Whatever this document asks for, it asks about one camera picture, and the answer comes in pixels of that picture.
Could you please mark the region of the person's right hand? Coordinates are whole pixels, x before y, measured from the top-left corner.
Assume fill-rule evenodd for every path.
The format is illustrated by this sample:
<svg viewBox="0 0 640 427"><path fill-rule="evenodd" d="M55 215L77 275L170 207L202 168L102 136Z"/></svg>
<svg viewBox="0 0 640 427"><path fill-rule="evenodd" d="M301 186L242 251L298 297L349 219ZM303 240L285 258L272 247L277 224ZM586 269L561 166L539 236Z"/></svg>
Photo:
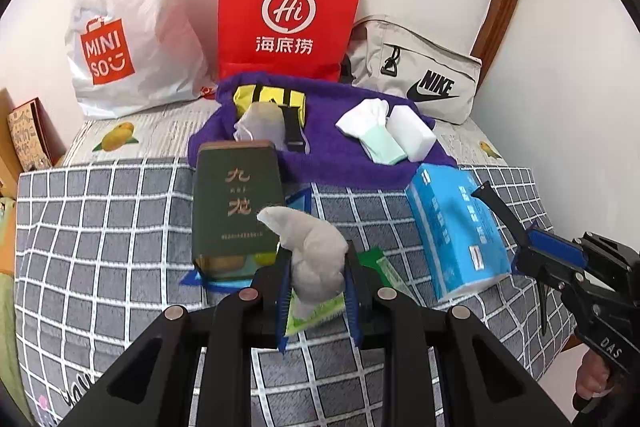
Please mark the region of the person's right hand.
<svg viewBox="0 0 640 427"><path fill-rule="evenodd" d="M575 391L578 397L585 400L604 395L613 387L609 378L610 370L605 361L589 349L582 357L582 364L577 371Z"/></svg>

